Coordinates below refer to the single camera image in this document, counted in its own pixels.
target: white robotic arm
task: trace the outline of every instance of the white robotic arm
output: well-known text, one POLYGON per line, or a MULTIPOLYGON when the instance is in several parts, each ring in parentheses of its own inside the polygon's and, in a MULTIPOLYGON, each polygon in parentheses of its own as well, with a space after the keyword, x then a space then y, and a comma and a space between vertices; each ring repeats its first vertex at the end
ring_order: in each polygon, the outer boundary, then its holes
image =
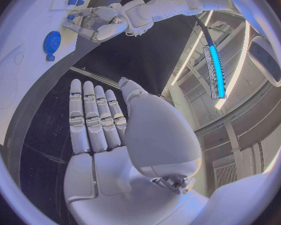
POLYGON ((230 0, 133 0, 122 6, 112 3, 109 6, 86 8, 70 14, 63 25, 82 37, 95 43, 107 41, 125 32, 128 36, 145 33, 154 22, 176 15, 196 15, 202 11, 228 10, 238 12, 230 0), (75 17, 86 17, 83 28, 75 24, 75 17), (109 22, 109 24, 94 30, 94 23, 109 22))

